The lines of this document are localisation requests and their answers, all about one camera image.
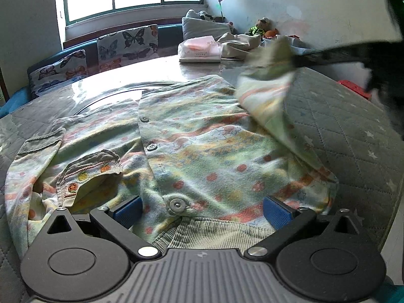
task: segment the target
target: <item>table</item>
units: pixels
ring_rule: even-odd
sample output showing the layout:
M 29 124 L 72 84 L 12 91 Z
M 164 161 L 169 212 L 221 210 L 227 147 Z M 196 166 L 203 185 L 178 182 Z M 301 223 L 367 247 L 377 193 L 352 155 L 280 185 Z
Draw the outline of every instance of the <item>table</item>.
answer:
M 7 169 L 23 142 L 43 134 L 53 120 L 120 99 L 100 100 L 136 87 L 169 85 L 207 74 L 220 75 L 236 86 L 242 71 L 239 61 L 180 64 L 177 56 L 157 58 L 85 78 L 0 119 L 0 227 L 7 229 L 3 206 Z M 357 210 L 381 249 L 399 206 L 404 174 L 404 144 L 390 128 L 385 112 L 308 68 L 299 70 L 285 108 L 302 137 L 340 181 L 334 209 Z

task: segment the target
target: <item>gray quilted fabric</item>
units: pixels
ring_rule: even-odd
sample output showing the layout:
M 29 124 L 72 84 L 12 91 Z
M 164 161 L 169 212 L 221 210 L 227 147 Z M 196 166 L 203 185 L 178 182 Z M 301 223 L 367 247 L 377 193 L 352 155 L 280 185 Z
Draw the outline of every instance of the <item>gray quilted fabric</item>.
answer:
M 198 76 L 220 74 L 235 85 L 241 72 L 239 65 L 182 65 L 181 72 Z M 28 298 L 5 216 L 7 169 L 26 139 L 41 134 L 52 120 L 73 115 L 95 99 L 80 99 L 68 86 L 0 119 L 0 303 L 23 302 Z M 389 126 L 384 111 L 308 68 L 299 71 L 285 107 L 305 140 L 340 181 L 333 209 L 356 211 L 381 249 L 397 212 L 404 173 L 404 144 Z

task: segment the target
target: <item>blue sofa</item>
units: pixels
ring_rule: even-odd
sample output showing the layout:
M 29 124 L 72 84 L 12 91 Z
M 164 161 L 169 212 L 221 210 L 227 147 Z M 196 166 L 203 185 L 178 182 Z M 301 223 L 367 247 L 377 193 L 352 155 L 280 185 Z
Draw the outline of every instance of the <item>blue sofa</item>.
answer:
M 178 46 L 183 41 L 182 24 L 162 25 L 158 27 L 158 48 L 164 49 L 168 47 Z M 98 72 L 98 50 L 96 39 L 88 41 L 74 47 L 62 50 L 53 56 L 46 58 L 35 65 L 32 65 L 27 69 L 27 74 L 34 70 L 53 64 L 54 62 L 61 60 L 68 54 L 84 49 L 86 50 L 86 61 L 89 75 L 94 75 Z M 25 105 L 31 100 L 30 86 L 27 85 L 11 96 L 6 104 L 0 108 L 0 118 L 13 112 L 17 108 Z

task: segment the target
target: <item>window frame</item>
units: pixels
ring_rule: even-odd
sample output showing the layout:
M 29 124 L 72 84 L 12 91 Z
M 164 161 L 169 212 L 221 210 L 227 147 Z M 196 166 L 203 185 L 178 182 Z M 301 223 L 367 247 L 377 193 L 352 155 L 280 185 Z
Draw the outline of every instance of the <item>window frame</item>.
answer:
M 134 10 L 134 9 L 138 9 L 138 8 L 155 7 L 155 6 L 172 6 L 172 5 L 178 5 L 178 4 L 204 4 L 204 0 L 200 0 L 200 1 L 164 1 L 164 0 L 161 0 L 160 3 L 156 3 L 156 4 L 143 4 L 141 6 L 132 6 L 132 7 L 124 7 L 124 8 L 115 8 L 115 0 L 112 0 L 112 9 L 111 10 L 99 12 L 97 14 L 92 14 L 92 15 L 82 17 L 82 18 L 72 20 L 72 21 L 70 21 L 70 19 L 69 19 L 69 10 L 67 7 L 67 0 L 63 0 L 63 6 L 65 9 L 66 26 L 81 22 L 83 20 L 87 20 L 87 19 L 91 19 L 91 18 L 95 18 L 98 16 L 103 16 L 103 15 L 108 15 L 108 14 L 112 14 L 112 13 L 116 13 L 116 12 L 120 12 L 120 11 L 125 11 L 125 10 Z

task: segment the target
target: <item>large button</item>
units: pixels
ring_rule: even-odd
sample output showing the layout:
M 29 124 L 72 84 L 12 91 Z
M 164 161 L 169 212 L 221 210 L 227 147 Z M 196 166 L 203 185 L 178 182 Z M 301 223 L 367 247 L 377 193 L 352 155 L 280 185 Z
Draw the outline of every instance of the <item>large button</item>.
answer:
M 187 204 L 180 198 L 174 198 L 170 201 L 170 209 L 174 213 L 181 213 L 187 208 Z
M 157 145 L 155 143 L 151 143 L 147 146 L 146 148 L 149 152 L 152 152 L 153 150 L 157 149 Z

